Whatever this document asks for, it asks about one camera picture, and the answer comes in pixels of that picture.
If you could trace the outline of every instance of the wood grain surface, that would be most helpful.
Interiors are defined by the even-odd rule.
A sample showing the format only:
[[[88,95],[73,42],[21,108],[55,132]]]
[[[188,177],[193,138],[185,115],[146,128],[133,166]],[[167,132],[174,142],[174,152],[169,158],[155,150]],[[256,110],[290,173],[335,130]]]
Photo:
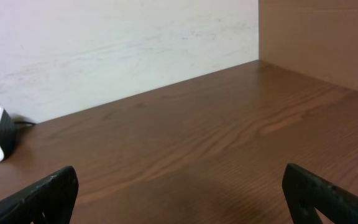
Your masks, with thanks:
[[[358,92],[256,61],[27,130],[0,199],[73,165],[72,223],[291,223],[288,162],[358,195]]]

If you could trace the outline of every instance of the black plastic part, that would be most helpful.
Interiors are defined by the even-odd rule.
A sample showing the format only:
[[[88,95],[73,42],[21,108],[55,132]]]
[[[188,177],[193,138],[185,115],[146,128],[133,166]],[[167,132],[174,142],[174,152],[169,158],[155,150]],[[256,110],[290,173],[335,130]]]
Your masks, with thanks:
[[[4,110],[0,121],[0,147],[4,151],[4,159],[8,158],[16,145],[16,126]]]
[[[316,208],[334,223],[358,223],[358,197],[296,164],[288,164],[283,190],[294,224],[322,223]]]
[[[0,224],[70,222],[78,193],[73,167],[65,167],[0,201]]]

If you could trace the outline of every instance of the white wall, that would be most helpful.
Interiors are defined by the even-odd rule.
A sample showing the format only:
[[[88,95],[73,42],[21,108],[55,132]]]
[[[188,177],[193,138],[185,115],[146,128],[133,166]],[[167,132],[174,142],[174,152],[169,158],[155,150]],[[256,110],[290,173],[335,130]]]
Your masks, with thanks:
[[[34,121],[258,59],[258,0],[0,0],[0,105]]]

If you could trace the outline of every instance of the brown cardboard wall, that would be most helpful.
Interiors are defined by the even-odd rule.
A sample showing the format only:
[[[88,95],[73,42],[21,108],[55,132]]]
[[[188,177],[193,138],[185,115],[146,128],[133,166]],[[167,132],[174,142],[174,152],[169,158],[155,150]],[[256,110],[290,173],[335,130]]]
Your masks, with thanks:
[[[260,59],[358,90],[358,0],[260,0]]]

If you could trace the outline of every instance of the brown tabletop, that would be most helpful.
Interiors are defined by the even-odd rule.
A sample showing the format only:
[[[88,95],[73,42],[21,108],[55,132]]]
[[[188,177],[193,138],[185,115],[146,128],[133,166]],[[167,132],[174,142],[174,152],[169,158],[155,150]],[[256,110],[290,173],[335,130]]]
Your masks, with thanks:
[[[0,199],[72,165],[72,223],[291,223],[289,162],[358,195],[358,92],[251,62],[28,129]]]

